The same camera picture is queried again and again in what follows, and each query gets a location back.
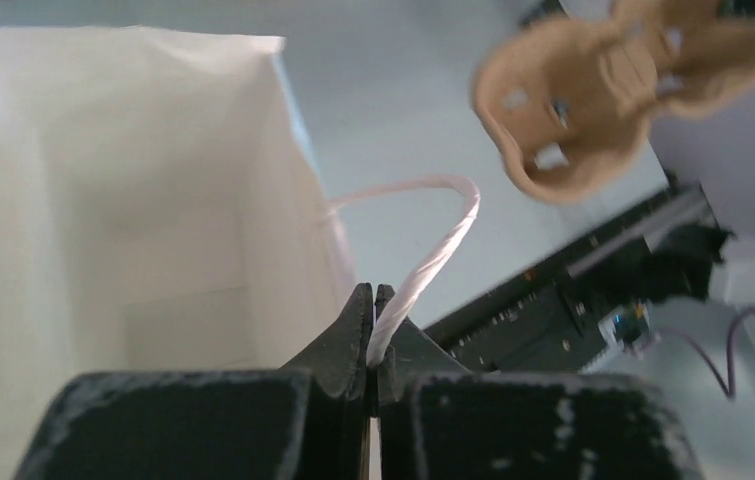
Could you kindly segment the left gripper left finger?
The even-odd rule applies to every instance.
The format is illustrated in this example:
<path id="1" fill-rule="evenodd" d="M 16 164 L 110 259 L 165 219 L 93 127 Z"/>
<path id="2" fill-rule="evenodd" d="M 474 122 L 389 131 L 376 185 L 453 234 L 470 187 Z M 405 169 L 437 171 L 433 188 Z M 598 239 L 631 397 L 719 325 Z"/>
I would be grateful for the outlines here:
<path id="1" fill-rule="evenodd" d="M 365 479 L 372 287 L 271 370 L 103 371 L 54 397 L 18 479 Z"/>

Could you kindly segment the light blue paper bag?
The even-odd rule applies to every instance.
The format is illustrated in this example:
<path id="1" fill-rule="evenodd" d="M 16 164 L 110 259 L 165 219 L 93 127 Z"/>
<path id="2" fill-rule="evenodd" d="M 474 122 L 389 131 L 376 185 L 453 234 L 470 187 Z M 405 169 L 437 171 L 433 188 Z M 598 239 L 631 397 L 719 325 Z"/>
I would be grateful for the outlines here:
<path id="1" fill-rule="evenodd" d="M 384 350 L 480 205 L 435 174 L 329 198 L 284 40 L 150 27 L 0 27 L 0 479 L 80 374 L 274 368 L 355 285 L 341 208 L 445 189 L 458 223 L 404 279 Z"/>

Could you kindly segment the brown two-cup carrier tray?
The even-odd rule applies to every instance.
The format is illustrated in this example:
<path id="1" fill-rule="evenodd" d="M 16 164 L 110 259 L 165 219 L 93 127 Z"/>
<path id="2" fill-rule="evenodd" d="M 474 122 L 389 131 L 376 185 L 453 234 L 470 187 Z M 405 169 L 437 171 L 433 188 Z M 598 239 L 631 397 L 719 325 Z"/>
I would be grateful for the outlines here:
<path id="1" fill-rule="evenodd" d="M 755 15 L 727 1 L 616 1 L 496 48 L 472 107 L 522 192 L 577 202 L 623 175 L 663 114 L 710 115 L 755 85 Z"/>

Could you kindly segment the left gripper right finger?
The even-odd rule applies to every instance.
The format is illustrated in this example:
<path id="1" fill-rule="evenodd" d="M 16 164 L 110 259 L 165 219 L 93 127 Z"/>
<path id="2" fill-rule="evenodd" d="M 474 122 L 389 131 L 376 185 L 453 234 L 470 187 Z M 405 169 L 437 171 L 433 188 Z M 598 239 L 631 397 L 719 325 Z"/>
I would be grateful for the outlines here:
<path id="1" fill-rule="evenodd" d="M 633 377 L 469 370 L 410 321 L 377 328 L 386 479 L 698 479 L 677 415 Z"/>

